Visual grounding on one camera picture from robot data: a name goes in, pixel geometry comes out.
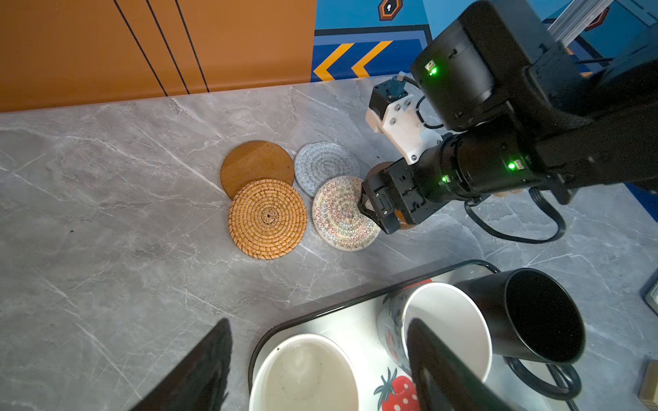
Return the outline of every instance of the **black mug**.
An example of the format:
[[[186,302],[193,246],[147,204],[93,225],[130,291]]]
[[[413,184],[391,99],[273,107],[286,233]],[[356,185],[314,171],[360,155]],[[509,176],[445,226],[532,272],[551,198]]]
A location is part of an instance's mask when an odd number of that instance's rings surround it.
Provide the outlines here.
[[[493,353],[502,355],[521,381],[555,400],[570,400],[580,393],[580,377],[571,364],[585,349],[585,325],[557,281],[541,271],[519,268],[455,286],[478,306],[489,327]],[[546,363],[564,384],[546,383],[519,359]]]

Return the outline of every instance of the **cup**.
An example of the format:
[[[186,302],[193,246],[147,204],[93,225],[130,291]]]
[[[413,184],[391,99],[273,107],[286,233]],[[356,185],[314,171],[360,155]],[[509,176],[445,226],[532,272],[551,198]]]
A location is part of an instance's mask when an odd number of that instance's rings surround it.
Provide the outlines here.
[[[486,322],[463,291],[445,283],[426,283],[394,291],[377,315],[377,334],[391,359],[411,375],[407,332],[420,318],[475,376],[484,380],[492,365],[492,342]]]
[[[249,411],[358,411],[354,369],[333,341],[316,334],[286,339],[258,370]]]
[[[555,400],[570,400],[582,384],[571,366],[585,349],[585,325],[562,286],[533,268],[491,274],[455,284],[480,308],[491,333],[493,353],[527,386]],[[546,363],[564,380],[556,387],[530,373],[521,361]]]

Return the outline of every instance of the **tray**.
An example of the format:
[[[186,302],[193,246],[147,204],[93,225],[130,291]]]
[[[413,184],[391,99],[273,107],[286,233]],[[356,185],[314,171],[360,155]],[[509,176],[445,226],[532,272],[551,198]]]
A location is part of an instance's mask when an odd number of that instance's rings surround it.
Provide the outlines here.
[[[486,261],[469,260],[284,322],[265,333],[251,355],[247,375],[249,392],[256,373],[274,347],[293,335],[314,333],[335,342],[352,362],[359,390],[359,410],[378,411],[379,394],[375,395],[374,392],[384,384],[382,378],[388,379],[389,371],[393,374],[397,370],[399,385],[406,383],[406,379],[411,382],[411,377],[398,368],[386,354],[377,336],[376,317],[386,295],[422,281],[457,283],[497,272],[500,270]],[[538,377],[555,383],[545,364],[527,361],[523,363]],[[486,385],[507,402],[521,405],[527,411],[577,410],[573,403],[551,400],[528,388],[498,355],[493,356]]]

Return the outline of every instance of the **patterned coaster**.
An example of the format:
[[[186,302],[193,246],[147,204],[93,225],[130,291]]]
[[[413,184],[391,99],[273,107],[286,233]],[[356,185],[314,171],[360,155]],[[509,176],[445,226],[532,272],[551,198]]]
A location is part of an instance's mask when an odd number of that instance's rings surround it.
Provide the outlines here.
[[[359,176],[359,163],[345,147],[322,141],[306,144],[295,157],[295,177],[306,194],[315,193],[329,180],[338,176]]]
[[[295,170],[286,150],[269,141],[248,141],[233,149],[219,172],[222,188],[233,199],[248,183],[274,178],[292,184]]]
[[[370,176],[374,176],[375,174],[379,173],[380,171],[390,166],[391,164],[393,164],[392,161],[385,161],[377,164],[375,167],[372,167],[370,169],[366,178]],[[402,215],[402,212],[400,212],[400,210],[395,210],[395,216],[397,217],[398,221],[400,221],[401,230],[409,230],[416,226],[416,224],[407,224],[407,221],[405,220],[405,217]]]
[[[380,228],[357,208],[361,182],[342,176],[329,180],[313,200],[313,224],[323,240],[342,251],[363,250],[377,238]]]
[[[295,189],[271,178],[252,181],[228,211],[228,230],[245,254],[272,260],[288,254],[306,231],[304,202]]]

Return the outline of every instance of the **mug handle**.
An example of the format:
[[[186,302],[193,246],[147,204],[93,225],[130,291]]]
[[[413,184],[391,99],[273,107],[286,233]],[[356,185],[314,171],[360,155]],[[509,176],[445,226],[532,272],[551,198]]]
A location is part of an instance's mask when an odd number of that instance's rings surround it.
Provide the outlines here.
[[[546,366],[555,371],[567,385],[565,388],[556,387],[540,379],[532,372],[528,371],[518,358],[503,357],[505,363],[510,367],[512,372],[519,377],[525,385],[529,386],[539,394],[560,401],[568,401],[580,394],[582,383],[580,376],[571,365],[556,366],[553,364],[546,364]]]

